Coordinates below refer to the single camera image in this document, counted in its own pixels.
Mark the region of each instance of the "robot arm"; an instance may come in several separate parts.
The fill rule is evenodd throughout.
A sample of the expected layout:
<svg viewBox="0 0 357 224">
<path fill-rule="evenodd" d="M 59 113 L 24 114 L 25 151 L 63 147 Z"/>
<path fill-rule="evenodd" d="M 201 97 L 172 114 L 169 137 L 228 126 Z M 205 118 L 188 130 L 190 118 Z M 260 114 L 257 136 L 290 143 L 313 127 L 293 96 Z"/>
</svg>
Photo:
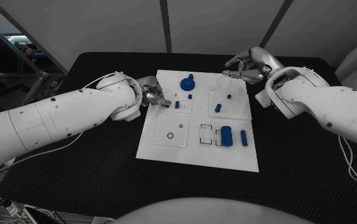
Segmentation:
<svg viewBox="0 0 357 224">
<path fill-rule="evenodd" d="M 0 165 L 100 125 L 108 117 L 131 121 L 145 102 L 169 105 L 155 77 L 133 80 L 122 73 L 83 88 L 0 113 Z"/>
<path fill-rule="evenodd" d="M 226 67 L 236 62 L 237 71 L 223 71 L 224 76 L 250 84 L 267 78 L 264 89 L 254 96 L 262 107 L 273 105 L 289 119 L 308 112 L 323 129 L 357 142 L 357 90 L 329 87 L 306 68 L 285 68 L 259 47 L 237 54 Z"/>
</svg>

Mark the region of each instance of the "black table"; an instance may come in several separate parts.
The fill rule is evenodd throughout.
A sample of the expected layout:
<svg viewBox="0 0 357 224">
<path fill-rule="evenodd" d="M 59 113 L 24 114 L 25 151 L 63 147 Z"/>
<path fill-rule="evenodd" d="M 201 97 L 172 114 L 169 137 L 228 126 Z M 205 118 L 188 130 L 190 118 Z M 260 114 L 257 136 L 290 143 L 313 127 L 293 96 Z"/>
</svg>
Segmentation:
<svg viewBox="0 0 357 224">
<path fill-rule="evenodd" d="M 228 58 L 84 53 L 60 93 L 115 70 L 133 78 L 155 75 L 156 69 L 218 73 Z M 285 66 L 315 69 L 331 85 L 339 84 L 323 60 L 277 59 Z M 312 222 L 355 223 L 357 184 L 346 173 L 336 135 L 319 127 L 309 114 L 286 120 L 273 108 L 263 109 L 254 100 L 262 89 L 263 82 L 247 85 L 259 173 L 135 159 L 142 109 L 132 122 L 106 120 L 70 147 L 15 165 L 0 185 L 0 196 L 51 210 L 113 218 L 162 200 L 213 197 L 269 206 Z M 47 145 L 36 153 L 72 140 Z"/>
</svg>

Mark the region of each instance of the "small blue block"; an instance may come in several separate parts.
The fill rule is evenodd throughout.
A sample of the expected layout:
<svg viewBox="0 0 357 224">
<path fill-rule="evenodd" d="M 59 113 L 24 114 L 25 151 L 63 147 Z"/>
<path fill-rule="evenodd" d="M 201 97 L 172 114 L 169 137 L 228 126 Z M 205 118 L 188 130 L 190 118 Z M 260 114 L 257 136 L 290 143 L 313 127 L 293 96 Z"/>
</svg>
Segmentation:
<svg viewBox="0 0 357 224">
<path fill-rule="evenodd" d="M 215 111 L 217 113 L 220 112 L 220 107 L 221 107 L 221 104 L 217 104 L 215 109 L 214 109 L 214 111 Z"/>
<path fill-rule="evenodd" d="M 233 139 L 231 139 L 231 129 L 228 126 L 223 126 L 220 128 L 220 135 L 221 135 L 221 146 L 230 147 L 233 145 Z"/>
<path fill-rule="evenodd" d="M 246 131 L 241 130 L 240 131 L 240 137 L 241 137 L 241 146 L 246 147 L 247 146 L 247 136 L 246 136 Z"/>
</svg>

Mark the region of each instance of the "rectangular slot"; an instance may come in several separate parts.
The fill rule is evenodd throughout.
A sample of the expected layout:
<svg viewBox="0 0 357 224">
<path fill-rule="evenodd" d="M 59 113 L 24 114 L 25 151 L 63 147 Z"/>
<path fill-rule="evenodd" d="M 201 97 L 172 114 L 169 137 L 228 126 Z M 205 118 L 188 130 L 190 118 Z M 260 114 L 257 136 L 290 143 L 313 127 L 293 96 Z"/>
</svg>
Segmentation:
<svg viewBox="0 0 357 224">
<path fill-rule="evenodd" d="M 215 146 L 221 147 L 221 135 L 220 135 L 220 130 L 215 130 Z"/>
<path fill-rule="evenodd" d="M 200 129 L 198 129 L 198 143 L 211 145 L 211 125 L 201 124 Z"/>
</svg>

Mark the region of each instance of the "white curtain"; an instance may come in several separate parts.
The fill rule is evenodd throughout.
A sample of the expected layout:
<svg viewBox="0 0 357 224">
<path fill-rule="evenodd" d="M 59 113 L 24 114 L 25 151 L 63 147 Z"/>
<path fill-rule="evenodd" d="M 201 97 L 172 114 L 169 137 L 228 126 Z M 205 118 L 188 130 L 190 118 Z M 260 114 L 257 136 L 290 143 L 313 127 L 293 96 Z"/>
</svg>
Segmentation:
<svg viewBox="0 0 357 224">
<path fill-rule="evenodd" d="M 345 56 L 335 74 L 342 85 L 357 89 L 357 48 Z"/>
</svg>

